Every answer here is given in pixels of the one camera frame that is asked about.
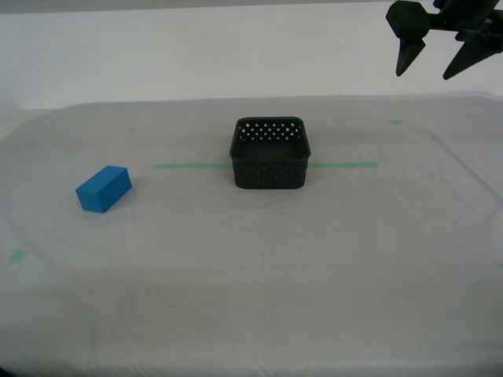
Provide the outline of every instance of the basket rim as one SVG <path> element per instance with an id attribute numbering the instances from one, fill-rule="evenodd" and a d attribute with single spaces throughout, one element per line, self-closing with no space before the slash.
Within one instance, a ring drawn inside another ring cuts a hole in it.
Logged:
<path id="1" fill-rule="evenodd" d="M 305 145 L 306 145 L 306 156 L 303 157 L 302 159 L 284 159 L 284 160 L 275 160 L 275 161 L 268 161 L 268 160 L 263 160 L 263 161 L 260 161 L 260 160 L 254 160 L 254 161 L 251 161 L 249 159 L 240 159 L 238 157 L 236 157 L 233 153 L 234 153 L 234 149 L 236 147 L 236 141 L 237 141 L 237 137 L 238 137 L 238 131 L 239 131 L 239 125 L 243 122 L 247 122 L 247 121 L 250 121 L 250 120 L 264 120 L 264 119 L 271 119 L 271 120 L 279 120 L 279 119 L 283 119 L 283 120 L 287 120 L 287 119 L 290 119 L 290 120 L 295 120 L 297 122 L 300 123 L 301 127 L 300 127 L 300 132 L 302 133 L 302 135 L 304 136 L 304 141 L 305 141 Z M 230 154 L 230 158 L 232 159 L 232 161 L 238 161 L 238 162 L 243 162 L 243 163 L 294 163 L 294 162 L 300 162 L 300 161 L 306 161 L 310 158 L 311 156 L 311 149 L 310 149 L 310 146 L 309 146 L 309 141 L 307 140 L 307 134 L 306 134 L 306 127 L 304 125 L 304 121 L 301 120 L 301 118 L 299 117 L 296 117 L 296 116 L 247 116 L 247 117 L 244 117 L 244 118 L 241 118 L 241 119 L 238 119 L 237 122 L 236 122 L 236 126 L 234 127 L 234 134 L 233 134 L 233 141 L 230 145 L 230 151 L 229 151 L 229 154 Z"/>

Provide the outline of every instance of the blue rectangular block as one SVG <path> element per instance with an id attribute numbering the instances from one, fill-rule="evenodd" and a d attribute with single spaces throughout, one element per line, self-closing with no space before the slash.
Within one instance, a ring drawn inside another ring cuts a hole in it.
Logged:
<path id="1" fill-rule="evenodd" d="M 129 174 L 125 167 L 107 166 L 75 191 L 83 210 L 103 214 L 131 187 Z"/>

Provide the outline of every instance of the white backdrop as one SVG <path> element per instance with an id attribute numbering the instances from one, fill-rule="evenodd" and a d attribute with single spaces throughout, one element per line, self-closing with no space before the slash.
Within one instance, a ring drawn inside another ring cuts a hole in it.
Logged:
<path id="1" fill-rule="evenodd" d="M 0 16 L 0 90 L 21 108 L 337 94 L 503 94 L 503 57 L 444 82 L 432 32 L 400 79 L 390 2 Z"/>

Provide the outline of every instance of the white tablecloth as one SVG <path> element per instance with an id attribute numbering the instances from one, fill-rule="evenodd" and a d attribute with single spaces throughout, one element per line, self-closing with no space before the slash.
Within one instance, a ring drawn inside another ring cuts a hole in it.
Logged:
<path id="1" fill-rule="evenodd" d="M 247 191 L 235 122 L 306 124 L 304 188 Z M 341 163 L 376 163 L 350 168 Z M 106 214 L 75 188 L 105 165 Z M 0 144 L 0 365 L 34 375 L 503 375 L 503 102 L 85 104 Z"/>

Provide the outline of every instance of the black basket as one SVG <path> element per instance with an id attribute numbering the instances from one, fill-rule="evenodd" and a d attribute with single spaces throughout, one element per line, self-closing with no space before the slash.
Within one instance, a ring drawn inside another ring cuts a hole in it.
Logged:
<path id="1" fill-rule="evenodd" d="M 298 189 L 306 182 L 311 155 L 299 118 L 243 118 L 237 121 L 230 157 L 242 189 Z"/>

